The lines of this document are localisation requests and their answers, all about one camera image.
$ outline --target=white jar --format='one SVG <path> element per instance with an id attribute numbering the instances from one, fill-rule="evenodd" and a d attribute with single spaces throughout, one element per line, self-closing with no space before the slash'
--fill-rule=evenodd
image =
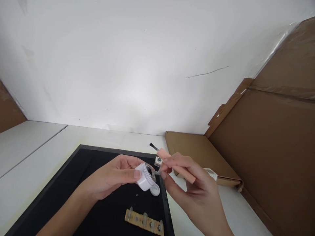
<path id="1" fill-rule="evenodd" d="M 137 181 L 137 184 L 143 191 L 150 189 L 156 182 L 154 169 L 147 163 L 142 163 L 135 168 L 141 172 L 141 178 Z"/>

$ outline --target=black mat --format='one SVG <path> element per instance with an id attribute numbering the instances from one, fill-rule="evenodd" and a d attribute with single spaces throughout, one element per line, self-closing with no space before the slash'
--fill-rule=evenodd
<path id="1" fill-rule="evenodd" d="M 6 235 L 36 235 L 83 180 L 119 154 L 139 157 L 157 170 L 154 154 L 80 145 Z M 148 217 L 162 220 L 164 235 L 173 236 L 165 186 L 156 177 L 159 196 L 142 191 L 136 184 L 123 185 L 94 205 L 74 235 L 154 235 L 124 221 L 126 209 L 132 206 L 139 214 L 146 212 Z"/>

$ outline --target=right hand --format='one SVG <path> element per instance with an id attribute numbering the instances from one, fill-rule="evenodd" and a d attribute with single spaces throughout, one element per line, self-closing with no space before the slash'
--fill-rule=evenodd
<path id="1" fill-rule="evenodd" d="M 196 177 L 193 184 L 186 181 L 187 192 L 168 174 L 173 166 L 186 167 Z M 204 235 L 233 235 L 223 211 L 217 183 L 206 170 L 191 157 L 175 153 L 163 160 L 160 171 L 168 193 Z"/>

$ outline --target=left hand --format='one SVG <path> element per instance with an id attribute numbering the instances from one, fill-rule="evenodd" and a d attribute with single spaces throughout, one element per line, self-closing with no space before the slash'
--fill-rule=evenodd
<path id="1" fill-rule="evenodd" d="M 135 168 L 143 162 L 137 157 L 119 155 L 90 175 L 77 190 L 102 200 L 121 185 L 138 181 L 141 172 Z"/>

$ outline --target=cardboard box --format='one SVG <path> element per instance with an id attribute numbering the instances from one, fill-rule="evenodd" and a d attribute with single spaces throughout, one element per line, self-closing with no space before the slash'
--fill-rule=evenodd
<path id="1" fill-rule="evenodd" d="M 190 156 L 201 167 L 210 168 L 216 172 L 219 185 L 237 186 L 239 191 L 242 190 L 241 178 L 205 136 L 167 131 L 165 139 L 171 155 L 179 152 L 184 156 Z"/>

